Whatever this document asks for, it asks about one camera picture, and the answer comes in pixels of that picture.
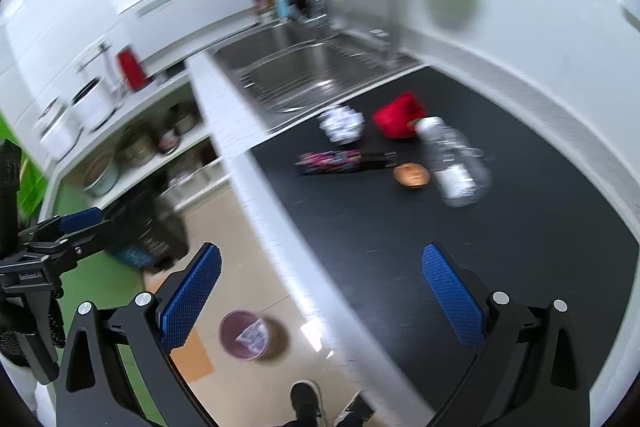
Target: shoe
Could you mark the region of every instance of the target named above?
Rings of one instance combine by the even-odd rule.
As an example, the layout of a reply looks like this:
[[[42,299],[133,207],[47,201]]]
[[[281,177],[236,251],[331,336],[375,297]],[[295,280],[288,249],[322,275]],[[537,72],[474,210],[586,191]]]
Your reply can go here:
[[[334,427],[337,427],[338,423],[347,418],[350,414],[357,416],[359,419],[358,423],[362,425],[373,416],[373,413],[375,413],[375,411],[366,402],[362,396],[362,392],[360,392],[353,397],[350,404],[342,409],[342,412],[336,417],[334,420]]]
[[[322,424],[326,425],[324,408],[320,388],[311,380],[298,380],[291,386],[291,406],[296,412],[296,419],[315,418],[322,419]]]

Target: sink basin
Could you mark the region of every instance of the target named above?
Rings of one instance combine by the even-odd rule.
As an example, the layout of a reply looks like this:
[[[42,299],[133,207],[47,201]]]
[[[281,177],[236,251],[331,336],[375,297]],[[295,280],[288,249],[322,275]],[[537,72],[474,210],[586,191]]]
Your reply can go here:
[[[290,22],[259,26],[240,35],[241,39],[233,40],[214,53],[225,69],[247,68],[263,58],[316,38],[310,29]]]
[[[329,42],[315,41],[250,68],[242,87],[266,110],[287,113],[340,96],[363,79],[385,73],[374,62],[353,57]]]
[[[349,34],[320,39],[292,21],[247,30],[209,53],[268,131],[419,64],[403,54],[388,64],[373,42]]]

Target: shelf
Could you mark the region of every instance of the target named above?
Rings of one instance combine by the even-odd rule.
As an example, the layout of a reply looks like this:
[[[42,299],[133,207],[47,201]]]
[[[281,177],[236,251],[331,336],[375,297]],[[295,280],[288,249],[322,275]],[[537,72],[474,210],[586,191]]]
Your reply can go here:
[[[113,133],[122,129],[127,123],[137,117],[145,109],[162,100],[169,93],[189,84],[191,78],[187,70],[181,71],[164,84],[152,82],[144,89],[130,93],[121,108],[117,109],[107,122],[98,130],[87,133],[82,131],[78,143],[69,151],[60,163],[56,165],[52,178],[61,178],[71,172],[82,160],[89,156],[100,143]]]
[[[194,194],[191,198],[188,198],[187,200],[184,200],[180,202],[180,204],[177,204],[176,206],[174,206],[174,212],[180,212],[181,210],[184,210],[190,204],[195,203],[199,199],[209,194],[212,190],[215,190],[216,188],[220,187],[220,185],[223,185],[228,181],[229,181],[229,174],[225,174],[224,176],[222,176],[222,178],[214,182],[211,182],[209,185],[207,185],[206,188],[203,188],[203,190],[201,190],[197,194]]]
[[[97,206],[98,208],[104,210],[109,204],[113,203],[113,201],[121,197],[121,195],[127,192],[127,190],[129,190],[131,187],[139,184],[150,174],[153,174],[158,169],[161,169],[162,167],[167,165],[167,163],[175,160],[178,156],[196,146],[203,140],[206,140],[208,137],[209,131],[207,130],[207,127],[203,123],[198,124],[187,134],[182,136],[182,141],[180,142],[178,149],[176,149],[171,154],[158,154],[149,163],[143,165],[142,167],[132,168],[121,172],[120,178],[113,186],[113,188],[104,196],[94,200],[94,206]]]

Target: pink bin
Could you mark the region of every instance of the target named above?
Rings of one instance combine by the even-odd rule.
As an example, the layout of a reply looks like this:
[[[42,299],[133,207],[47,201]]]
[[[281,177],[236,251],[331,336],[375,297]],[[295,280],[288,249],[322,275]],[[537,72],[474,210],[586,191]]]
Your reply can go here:
[[[255,321],[262,321],[267,330],[267,341],[264,345],[264,349],[260,353],[254,353],[245,345],[236,341],[238,335],[244,331],[244,329],[253,324]],[[218,329],[218,338],[220,344],[228,354],[238,360],[257,360],[262,357],[269,350],[271,344],[271,331],[269,324],[263,320],[260,315],[245,310],[236,310],[229,313],[222,322],[220,322],[220,328]]]

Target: white container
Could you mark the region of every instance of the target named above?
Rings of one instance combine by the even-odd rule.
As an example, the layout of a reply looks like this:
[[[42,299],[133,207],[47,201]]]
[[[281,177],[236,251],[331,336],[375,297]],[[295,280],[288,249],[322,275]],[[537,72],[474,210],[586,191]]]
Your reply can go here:
[[[36,122],[40,143],[55,161],[60,161],[78,142],[81,127],[67,105],[54,99]]]
[[[98,129],[116,110],[116,100],[99,78],[86,84],[71,101],[82,126],[89,132]]]

